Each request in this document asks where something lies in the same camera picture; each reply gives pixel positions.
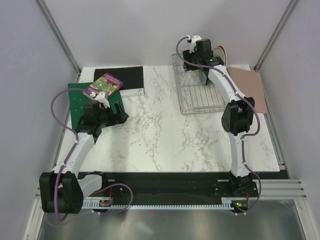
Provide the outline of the grey-green rimmed plate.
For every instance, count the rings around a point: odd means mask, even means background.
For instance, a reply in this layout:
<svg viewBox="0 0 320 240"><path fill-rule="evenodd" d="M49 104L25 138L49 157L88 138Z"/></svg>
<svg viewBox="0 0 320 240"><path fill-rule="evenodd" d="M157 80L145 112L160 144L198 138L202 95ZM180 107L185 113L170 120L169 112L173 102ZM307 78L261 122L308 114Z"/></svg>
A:
<svg viewBox="0 0 320 240"><path fill-rule="evenodd" d="M209 78L210 68L200 68L199 69L199 80L202 86L207 86L210 84L211 80Z"/></svg>

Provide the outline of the pink and cream plate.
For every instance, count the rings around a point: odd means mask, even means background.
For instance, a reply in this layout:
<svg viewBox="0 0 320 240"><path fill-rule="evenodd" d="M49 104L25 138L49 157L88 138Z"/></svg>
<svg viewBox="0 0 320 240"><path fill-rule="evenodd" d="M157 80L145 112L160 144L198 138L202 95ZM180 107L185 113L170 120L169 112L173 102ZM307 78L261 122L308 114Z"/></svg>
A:
<svg viewBox="0 0 320 240"><path fill-rule="evenodd" d="M213 49L213 56L219 57L223 61L223 64L225 66L227 65L227 54L226 54L225 50L222 50L222 49L216 47Z"/></svg>

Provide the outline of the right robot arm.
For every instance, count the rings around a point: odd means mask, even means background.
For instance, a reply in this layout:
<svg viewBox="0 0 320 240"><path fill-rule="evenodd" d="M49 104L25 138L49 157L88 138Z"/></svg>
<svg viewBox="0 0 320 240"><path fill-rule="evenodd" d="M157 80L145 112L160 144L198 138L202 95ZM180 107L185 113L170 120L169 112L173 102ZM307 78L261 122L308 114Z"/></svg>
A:
<svg viewBox="0 0 320 240"><path fill-rule="evenodd" d="M183 61L183 68L188 71L200 71L200 83L206 86L213 83L226 103L221 117L222 128L227 132L231 148L230 172L236 178L250 174L246 164L245 137L249 133L254 117L257 117L255 100L247 97L232 80L222 60L214 57L209 39L199 35L185 36L190 46L178 57Z"/></svg>

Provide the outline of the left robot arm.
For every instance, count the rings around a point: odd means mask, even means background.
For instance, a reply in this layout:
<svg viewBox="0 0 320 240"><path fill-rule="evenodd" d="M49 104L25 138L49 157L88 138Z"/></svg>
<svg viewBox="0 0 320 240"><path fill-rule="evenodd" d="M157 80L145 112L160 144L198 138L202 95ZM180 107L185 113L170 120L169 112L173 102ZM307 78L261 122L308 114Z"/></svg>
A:
<svg viewBox="0 0 320 240"><path fill-rule="evenodd" d="M69 153L50 172L43 172L39 177L41 205L45 213L77 214L90 195L104 197L109 193L110 185L104 181L102 173L90 173L82 179L78 175L102 129L127 121L129 116L118 102L113 108L116 111L97 100L85 102L83 115L73 131L75 140Z"/></svg>

